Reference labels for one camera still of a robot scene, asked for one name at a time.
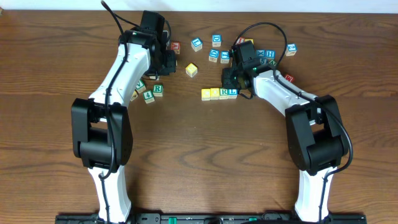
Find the wood grain surface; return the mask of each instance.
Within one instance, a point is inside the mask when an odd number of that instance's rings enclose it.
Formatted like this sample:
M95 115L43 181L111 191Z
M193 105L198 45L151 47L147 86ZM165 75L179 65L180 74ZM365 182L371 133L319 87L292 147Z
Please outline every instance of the wood grain surface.
M120 12L140 22L142 12ZM295 84L334 96L354 161L333 178L329 209L368 223L398 221L398 15L163 12L182 43L164 97L129 107L134 136L126 166L135 207L165 213L290 210L299 172L284 117L258 98L202 102L227 65L208 61L211 35L228 50L248 25L280 25L298 52L281 63ZM91 176L72 152L70 107L103 81L117 52L107 12L4 11L0 17L0 223L53 223L59 213L99 209ZM257 49L283 50L272 27L246 35ZM203 50L190 41L199 37ZM185 67L193 62L198 74ZM147 81L152 88L154 81Z

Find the white wall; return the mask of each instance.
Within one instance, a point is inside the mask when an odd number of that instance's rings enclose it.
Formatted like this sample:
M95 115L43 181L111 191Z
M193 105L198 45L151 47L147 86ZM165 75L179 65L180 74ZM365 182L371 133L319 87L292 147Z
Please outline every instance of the white wall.
M398 13L398 0L107 0L112 10ZM0 0L3 9L103 10L100 0Z

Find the wooden table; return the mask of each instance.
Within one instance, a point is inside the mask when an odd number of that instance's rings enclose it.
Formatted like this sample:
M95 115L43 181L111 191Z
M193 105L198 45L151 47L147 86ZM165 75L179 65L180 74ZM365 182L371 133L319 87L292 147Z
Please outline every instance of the wooden table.
M142 12L120 12L134 22ZM275 22L298 52L281 63L295 84L338 102L354 144L350 168L333 178L329 209L363 212L368 223L398 220L398 16L377 14L163 12L182 43L165 93L129 115L134 147L126 181L135 207L165 213L290 210L299 172L287 150L284 117L258 98L201 101L220 87L208 61L211 35L228 50L259 21ZM0 17L0 223L53 223L59 213L99 209L93 180L72 153L70 107L103 81L117 52L111 16L86 11L4 11ZM283 50L272 27L246 37ZM200 37L203 50L190 41ZM199 72L185 74L193 62ZM154 81L148 81L152 88Z

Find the wooden tabletop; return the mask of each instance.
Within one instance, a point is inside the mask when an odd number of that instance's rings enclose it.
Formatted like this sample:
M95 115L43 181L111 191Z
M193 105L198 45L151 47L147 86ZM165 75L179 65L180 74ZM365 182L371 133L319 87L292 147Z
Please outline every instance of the wooden tabletop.
M0 223L53 223L59 213L99 209L93 183L73 155L70 107L103 81L119 31L106 11L4 11L0 17ZM120 12L139 23L142 12ZM284 117L264 100L201 101L221 86L208 61L211 35L228 50L248 25L274 22L298 52L280 70L301 89L334 96L354 144L349 169L333 177L332 212L398 220L398 15L163 12L182 43L164 97L129 107L134 136L126 182L135 207L164 213L290 210L299 171ZM130 26L123 24L124 29ZM199 37L203 49L190 41ZM272 27L245 37L283 51ZM185 74L189 63L198 74ZM147 88L159 83L147 81Z

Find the white background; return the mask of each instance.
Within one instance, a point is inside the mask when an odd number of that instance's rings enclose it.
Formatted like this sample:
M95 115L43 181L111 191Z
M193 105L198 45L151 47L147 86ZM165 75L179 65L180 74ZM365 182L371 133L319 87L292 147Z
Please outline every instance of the white background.
M107 0L112 10L398 13L398 0ZM103 10L100 0L0 0L3 9Z

